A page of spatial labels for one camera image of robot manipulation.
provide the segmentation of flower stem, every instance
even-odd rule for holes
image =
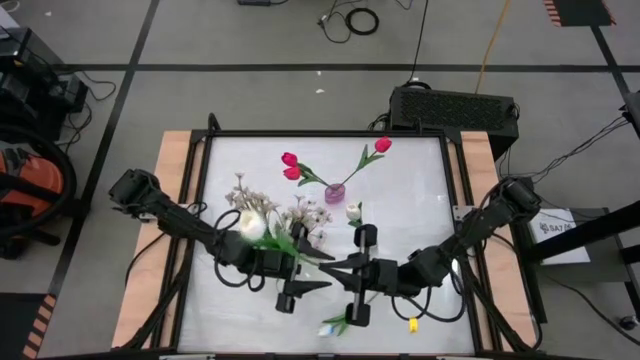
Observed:
[[[318,181],[319,183],[323,184],[324,186],[327,186],[327,187],[329,186],[329,184],[327,184],[326,181],[320,179],[320,177],[318,175],[316,175],[316,174],[308,173],[306,171],[304,171],[304,174],[307,175],[307,177],[315,179],[316,181]]]
[[[367,159],[369,159],[370,157],[372,157],[373,155],[375,155],[375,154],[377,154],[377,153],[378,153],[377,151],[374,151],[374,152],[373,152],[373,154],[371,154],[371,155],[367,156]],[[353,177],[353,175],[355,175],[358,171],[360,171],[360,170],[362,170],[362,169],[364,169],[364,166],[362,166],[362,167],[357,167],[357,168],[354,170],[354,172],[352,172],[352,173],[351,173],[351,175],[349,175],[349,177],[348,177],[348,178],[346,178],[343,182],[341,182],[341,183],[340,183],[340,185],[344,185],[344,183],[346,183],[347,181],[349,181],[349,179],[351,179],[351,177]]]

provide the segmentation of glass vase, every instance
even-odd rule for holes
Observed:
[[[337,204],[344,200],[344,194],[346,191],[347,188],[345,188],[343,184],[329,185],[324,190],[324,202],[329,205]]]

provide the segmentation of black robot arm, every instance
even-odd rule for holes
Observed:
[[[158,179],[146,171],[127,170],[111,188],[109,196],[119,205],[119,210],[123,213],[130,214],[134,218],[140,218],[142,214],[151,214],[157,218],[158,227],[164,233],[175,238],[193,239],[202,243],[207,252],[214,257],[216,272],[218,264],[232,265],[248,277],[286,280],[283,293],[278,297],[276,306],[278,311],[292,313],[294,297],[300,298],[306,292],[331,285],[330,282],[295,280],[300,272],[296,257],[278,250],[257,249],[253,244],[242,239],[237,231],[229,230],[238,222],[240,214],[238,210],[227,211],[211,226],[186,208],[174,203],[167,194],[162,192]],[[225,217],[234,215],[236,218],[231,223],[219,228]],[[308,231],[302,224],[294,224],[291,235],[294,246],[300,253],[310,257],[334,260],[333,257],[311,246],[307,239]],[[218,277],[227,286],[237,285],[225,281],[219,275]],[[261,286],[252,290],[258,291],[260,288]]]
[[[489,191],[479,208],[464,216],[453,235],[438,246],[414,251],[409,261],[401,266],[393,260],[369,257],[369,247],[377,243],[377,229],[365,224],[355,231],[354,243],[359,252],[343,261],[320,264],[319,268],[342,283],[346,291],[355,293],[354,302],[347,306],[347,323],[367,326],[370,314],[370,307],[364,302],[367,290],[392,297],[415,297],[424,288],[441,286],[445,277],[452,273],[452,262],[456,259],[460,260],[463,270],[468,270],[463,276],[471,288],[480,291],[466,262],[467,251],[490,237],[496,229],[512,222],[529,221],[539,210],[540,198],[523,179],[506,178]],[[339,269],[350,269],[351,273]],[[486,300],[483,301],[485,307],[493,306],[486,296],[479,298]]]

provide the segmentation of black table frame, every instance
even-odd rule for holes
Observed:
[[[189,140],[189,148],[187,151],[186,164],[184,168],[182,184],[180,188],[180,193],[178,196],[178,202],[186,203],[188,189],[191,182],[191,176],[193,173],[194,162],[195,162],[195,154],[199,144],[204,142],[204,150],[200,163],[200,172],[197,179],[196,184],[196,194],[194,201],[202,201],[204,196],[204,185],[206,182],[206,176],[208,173],[209,159],[212,148],[213,139],[216,137],[370,137],[377,138],[381,136],[390,136],[390,137],[404,137],[404,138],[437,138],[440,142],[440,150],[442,153],[442,161],[443,168],[445,171],[445,178],[447,181],[448,195],[451,203],[451,207],[458,205],[455,185],[453,182],[453,174],[451,168],[451,162],[449,161],[449,150],[447,146],[448,138],[445,136],[443,131],[326,131],[326,130],[295,130],[295,131],[287,131],[287,130],[222,130],[213,114],[209,115],[208,119],[208,129],[205,130],[193,130],[191,132],[191,137]],[[464,152],[461,144],[454,144],[456,149],[456,156],[458,160],[458,167],[460,170],[460,178],[462,182],[463,192],[465,196],[465,201],[467,205],[473,204],[473,196],[471,192],[471,184],[469,179],[469,174],[466,167],[466,161],[464,158]],[[168,287],[171,284],[173,279],[174,270],[177,264],[177,257],[179,254],[181,239],[172,238],[169,246],[169,253],[167,255],[165,272],[162,279],[162,286],[160,291],[160,296],[163,296]],[[193,257],[193,251],[195,247],[195,241],[187,240],[186,249],[184,252],[184,260],[188,261],[188,266],[191,267],[191,260]],[[484,254],[480,249],[480,246],[476,248],[476,261],[477,261],[477,269],[479,272],[479,277],[481,284],[484,287],[486,293],[492,298],[491,293],[491,285],[489,283],[489,275],[486,266],[486,260],[484,258]],[[177,305],[176,305],[176,314],[172,324],[171,337],[169,347],[176,349],[180,339],[180,332],[182,328],[184,307],[187,297],[187,288],[189,281],[186,281],[186,284],[180,289],[177,296]],[[480,335],[480,325],[478,313],[474,301],[474,295],[470,289],[470,286],[464,286],[463,296],[465,297],[465,302],[467,306],[467,312],[469,315],[469,323],[471,326],[471,335],[472,341],[474,345],[474,350],[476,352],[484,351],[482,344],[482,338]],[[501,337],[498,334],[497,327],[493,323],[490,318],[487,318],[489,331],[491,335],[491,341],[493,350],[501,351],[502,343]],[[164,327],[164,316],[157,323],[157,326],[154,328],[151,335],[150,348],[159,348],[160,341],[162,338],[162,331]]]

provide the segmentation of cable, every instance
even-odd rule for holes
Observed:
[[[460,277],[458,276],[458,274],[456,274],[455,271],[453,271],[453,268],[451,266],[449,266],[449,275],[451,276],[451,279],[453,281],[453,283],[457,283],[457,289],[462,289],[462,280],[460,280]],[[461,304],[460,304],[460,310],[458,311],[458,313],[452,317],[452,318],[443,318],[440,317],[438,315],[434,315],[432,313],[429,312],[428,308],[429,308],[429,303],[431,302],[431,287],[427,288],[427,300],[425,303],[425,306],[420,306],[420,304],[418,304],[417,301],[413,300],[412,298],[408,297],[408,296],[404,296],[404,295],[400,295],[401,298],[403,298],[404,300],[408,301],[411,303],[411,305],[415,306],[416,309],[418,309],[420,311],[420,313],[418,315],[415,316],[416,319],[420,319],[422,316],[427,315],[428,317],[430,317],[433,320],[439,321],[439,322],[443,322],[443,323],[452,323],[452,322],[456,322],[458,320],[460,320],[460,318],[462,318],[462,316],[464,315],[465,309],[466,309],[466,302],[464,300],[464,296],[461,296]],[[402,320],[405,321],[409,321],[410,318],[406,317],[402,314],[400,314],[400,312],[398,311],[398,308],[396,307],[396,301],[395,301],[395,296],[391,297],[391,307],[393,308],[393,312]]]
[[[589,305],[589,307],[591,308],[591,310],[593,310],[596,315],[598,315],[602,320],[604,320],[609,326],[611,326],[611,328],[613,328],[613,330],[615,330],[616,332],[618,332],[618,334],[622,335],[625,337],[625,339],[631,341],[632,343],[634,343],[637,346],[640,346],[640,340],[635,339],[634,337],[630,336],[629,334],[627,334],[623,329],[621,329],[615,322],[613,322],[611,319],[609,319],[602,311],[600,311],[600,309],[598,309],[592,302],[591,300],[589,300],[589,298],[583,294],[580,290],[573,288],[569,285],[563,284],[560,281],[552,278],[549,275],[546,274],[542,274],[543,276],[545,276],[546,278],[548,278],[549,280],[555,282],[556,284],[562,286],[565,289],[571,290],[574,293],[578,294],[578,296],[580,296],[582,298],[582,300],[584,300],[587,305]]]
[[[590,148],[591,146],[593,146],[593,144],[595,144],[598,140],[603,139],[605,136],[609,135],[610,133],[612,133],[613,131],[629,124],[629,122],[627,122],[626,119],[624,119],[622,122],[617,123],[618,120],[623,119],[623,117],[619,117],[615,120],[613,120],[609,125],[605,126],[604,128],[602,128],[600,131],[598,131],[598,133],[596,133],[594,136],[590,137],[589,139],[587,139],[585,142],[583,142],[582,144],[578,145],[578,147],[576,147],[575,149],[573,149],[572,151],[570,151],[568,154],[565,154],[559,158],[556,158],[554,160],[551,161],[551,163],[544,168],[543,170],[539,171],[538,173],[536,173],[533,176],[537,176],[540,174],[543,174],[538,180],[535,180],[533,183],[537,184],[540,181],[542,181],[542,179],[544,179],[547,175],[549,175],[549,173],[556,169],[557,167],[559,167],[560,165],[562,165],[568,158],[570,158],[571,156],[580,154],[581,152],[587,150],[588,148]]]
[[[354,31],[352,31],[353,26],[351,25],[350,15],[353,16],[352,12],[354,10],[363,9],[363,8],[356,7],[354,4],[362,2],[362,1],[365,1],[365,0],[351,0],[351,1],[346,1],[346,2],[340,3],[340,4],[338,4],[338,1],[339,0],[334,0],[333,5],[331,5],[331,8],[329,9],[329,11],[326,12],[325,15],[322,15],[320,17],[320,19],[318,20],[317,24],[322,29],[322,32],[324,33],[324,36],[327,38],[327,40],[331,41],[334,44],[345,44],[346,42],[348,42],[351,39],[351,34],[354,32]],[[341,12],[336,10],[340,6],[349,5],[349,4],[354,8],[354,10],[349,12],[347,15],[344,15],[343,13],[341,13]],[[369,10],[369,9],[367,9],[367,10],[368,10],[369,14],[372,14],[372,16],[373,16],[373,18],[375,20],[375,26],[374,26],[374,29],[373,29],[373,32],[375,32],[375,30],[377,30],[378,25],[379,25],[378,16],[372,10]],[[331,36],[329,36],[329,33],[327,32],[327,28],[326,28],[327,24],[329,24],[329,21],[331,21],[331,18],[334,15],[338,15],[339,17],[341,17],[342,21],[345,24],[345,27],[347,28],[347,30],[349,30],[349,33],[347,34],[347,37],[342,39],[342,40],[333,39]]]
[[[5,33],[7,36],[9,36],[9,38],[10,38],[10,39],[12,39],[13,41],[17,42],[17,43],[18,43],[18,44],[20,44],[20,45],[22,45],[22,44],[23,44],[23,43],[22,43],[22,41],[20,41],[20,40],[16,39],[16,38],[15,38],[15,37],[14,37],[14,36],[13,36],[13,35],[12,35],[12,34],[11,34],[11,33],[10,33],[10,32],[5,28],[5,27],[4,27],[4,26],[1,26],[1,25],[0,25],[0,29],[2,29],[2,31],[4,31],[4,33]],[[53,68],[51,67],[51,64],[49,64],[49,63],[48,63],[44,58],[42,58],[40,55],[36,54],[36,53],[35,53],[31,48],[29,48],[28,46],[26,46],[26,45],[25,45],[25,48],[26,48],[27,50],[29,50],[29,53],[30,53],[31,55],[33,55],[34,57],[36,57],[36,58],[38,58],[40,61],[42,61],[42,63],[46,66],[46,68],[47,68],[48,72],[51,74],[51,76],[52,76],[52,81],[55,81],[55,82],[57,83],[56,85],[60,86],[61,81],[60,81],[60,79],[59,79],[59,77],[58,77],[58,74],[56,74],[56,73],[53,71]],[[68,75],[68,74],[72,74],[72,73],[75,73],[75,72],[77,72],[77,71],[70,72],[70,73],[66,73],[66,74],[65,74],[65,73],[63,73],[62,75]],[[91,94],[91,96],[96,100],[96,102],[100,102],[100,101],[106,100],[106,99],[108,99],[111,95],[113,95],[113,94],[116,92],[117,85],[116,85],[113,81],[107,81],[107,80],[95,80],[95,79],[91,78],[91,77],[89,76],[89,74],[87,74],[85,71],[81,71],[81,72],[82,72],[82,74],[84,74],[84,76],[86,76],[86,77],[87,77],[87,79],[88,79],[89,81],[91,81],[91,82],[92,82],[92,83],[94,83],[94,84],[108,84],[108,85],[111,85],[111,86],[112,86],[112,89],[109,91],[109,93],[108,93],[107,95],[105,95],[105,96],[101,97],[101,98],[97,97],[97,96],[96,96],[96,94],[93,92],[93,89],[92,89],[91,87],[87,86],[87,89],[88,89],[89,93],[90,93],[90,94]],[[73,95],[75,95],[75,96],[77,96],[77,95],[78,95],[77,93],[74,93],[74,92],[72,92],[72,91],[68,91],[68,92],[69,92],[69,93],[71,93],[71,94],[73,94]],[[85,107],[85,106],[86,106],[86,107],[87,107],[87,109],[89,110],[89,114],[87,115],[87,118],[86,118],[86,119],[85,119],[85,121],[82,123],[82,125],[80,125],[79,127],[75,126],[75,124],[71,121],[70,114],[67,114],[67,122],[69,123],[70,127],[74,130],[74,133],[73,133],[73,135],[71,136],[71,139],[70,139],[69,141],[67,141],[67,142],[63,142],[63,143],[58,143],[58,145],[59,145],[59,146],[65,146],[65,150],[64,150],[65,154],[68,154],[68,153],[69,153],[69,148],[71,147],[71,145],[73,145],[73,144],[77,143],[78,141],[80,141],[80,139],[81,139],[80,132],[81,132],[82,130],[84,130],[87,126],[89,126],[89,124],[91,124],[91,121],[93,120],[93,111],[92,111],[92,109],[91,109],[91,106],[89,106],[89,104],[86,102],[86,100],[85,100],[85,102],[82,104],[82,109],[84,109],[84,107]]]
[[[420,309],[420,313],[418,313],[418,315],[416,315],[416,316],[413,316],[414,318],[416,318],[416,319],[420,319],[421,317],[423,317],[423,316],[426,314],[425,309],[427,309],[427,308],[429,307],[429,303],[431,302],[431,290],[432,290],[432,288],[431,288],[431,286],[429,286],[429,287],[427,288],[427,300],[425,301],[424,307],[422,307],[422,306],[417,306],[417,307],[418,307],[418,309]],[[393,312],[395,312],[395,313],[396,313],[396,315],[397,315],[400,319],[402,319],[402,320],[404,320],[404,321],[409,321],[409,320],[411,320],[411,318],[410,318],[410,317],[408,317],[408,316],[404,316],[404,315],[400,314],[400,311],[398,311],[398,308],[397,308],[397,306],[396,306],[396,297],[395,297],[395,296],[391,296],[391,307],[393,308]]]
[[[358,13],[365,13],[365,14],[369,14],[369,16],[371,16],[373,18],[373,27],[369,30],[359,30],[356,29],[353,26],[352,23],[352,19],[353,16],[355,14]],[[346,19],[344,20],[344,24],[347,26],[347,29],[349,29],[349,31],[351,31],[351,33],[359,35],[359,36],[367,36],[367,35],[371,35],[374,32],[378,31],[378,27],[380,26],[380,18],[378,18],[378,15],[371,9],[368,8],[355,8],[351,11],[349,11],[349,13],[347,14]]]
[[[80,134],[81,131],[84,130],[87,126],[89,126],[89,124],[91,124],[91,121],[93,120],[93,111],[91,110],[91,107],[86,102],[83,105],[83,109],[85,106],[89,110],[89,114],[87,115],[87,118],[84,120],[84,122],[80,126],[76,126],[73,123],[73,121],[71,121],[71,114],[67,114],[67,122],[69,123],[70,127],[74,130],[74,133],[71,136],[71,139],[69,141],[63,142],[63,143],[57,143],[58,146],[65,146],[64,148],[65,154],[69,154],[69,148],[71,147],[71,145],[76,144],[77,142],[80,141],[80,139],[82,138]]]
[[[411,75],[409,75],[410,82],[413,79],[413,75],[416,72],[416,66],[418,65],[418,56],[420,55],[420,46],[422,45],[422,34],[424,33],[424,23],[427,19],[427,8],[429,7],[429,0],[424,2],[424,12],[422,14],[422,24],[420,25],[420,35],[418,36],[418,47],[416,48],[416,56],[413,59],[413,67],[411,68]]]
[[[400,0],[396,0],[396,2],[398,3],[398,5],[400,5],[401,8],[405,9],[405,10],[411,10],[411,6],[413,6],[413,0],[409,0],[409,5],[404,6]]]
[[[157,244],[163,236],[165,236],[165,233],[162,233],[160,235],[158,235],[158,237],[156,237],[155,239],[153,239],[153,241],[151,241],[150,243],[147,244],[147,246],[143,247],[142,250],[140,250],[139,253],[136,254],[136,256],[133,257],[133,260],[131,260],[131,262],[129,263],[129,266],[127,267],[127,273],[124,276],[124,286],[127,286],[127,283],[129,282],[129,275],[131,274],[131,270],[133,269],[133,265],[135,265],[136,261],[138,261],[138,259],[145,253],[147,252],[147,250],[149,250],[153,245]]]
[[[514,176],[528,176],[528,177],[532,178],[534,184],[537,184],[540,181],[542,181],[545,177],[547,177],[551,173],[551,171],[553,171],[556,168],[560,167],[560,165],[562,165],[570,157],[572,157],[574,155],[578,155],[581,152],[589,149],[591,146],[593,146],[593,144],[595,144],[599,140],[603,139],[604,137],[606,137],[607,135],[611,134],[615,130],[617,130],[617,129],[625,126],[625,125],[628,125],[628,124],[629,124],[629,122],[626,119],[624,119],[623,116],[617,117],[612,122],[610,122],[609,124],[604,126],[602,129],[600,129],[595,135],[593,135],[590,138],[588,138],[587,140],[585,140],[583,143],[578,145],[576,148],[574,148],[573,150],[571,150],[567,154],[564,154],[564,155],[562,155],[560,157],[557,157],[557,158],[553,159],[542,170],[537,171],[537,172],[526,172],[526,173],[517,173],[517,174],[507,173],[506,176],[511,176],[511,175],[514,175]],[[504,161],[504,158],[503,158],[503,160],[500,162],[500,164],[498,166],[499,169],[501,169],[503,161]]]
[[[484,58],[482,59],[482,67],[480,68],[478,83],[476,84],[476,90],[473,92],[474,94],[477,94],[478,90],[480,90],[480,85],[482,84],[482,79],[484,78],[484,69],[487,66],[487,61],[489,61],[489,54],[491,53],[491,49],[493,48],[493,44],[495,43],[496,38],[498,37],[498,33],[500,32],[500,28],[502,27],[502,22],[507,16],[509,6],[511,6],[511,0],[505,0],[504,7],[502,8],[502,13],[500,13],[500,18],[498,18],[498,23],[496,24],[496,29],[493,31],[493,35],[491,36],[491,40],[489,41],[489,46],[487,46],[487,50],[484,53]]]
[[[198,211],[196,212],[196,215],[200,215],[202,214],[206,209],[207,209],[207,204],[204,202],[196,202],[196,203],[192,203],[191,205],[189,205],[187,207],[190,208],[194,205],[198,205]],[[136,256],[133,257],[133,260],[131,260],[131,262],[129,263],[129,266],[127,267],[127,273],[124,277],[124,285],[127,286],[127,282],[129,281],[129,275],[131,274],[131,270],[133,269],[133,266],[135,265],[135,263],[138,261],[138,259],[145,253],[147,252],[151,247],[153,247],[155,244],[157,244],[163,236],[165,236],[166,233],[162,233],[160,235],[158,235],[158,237],[156,237],[155,239],[153,239],[153,241],[151,241],[150,243],[148,243],[145,247],[142,248],[142,250],[140,250]]]

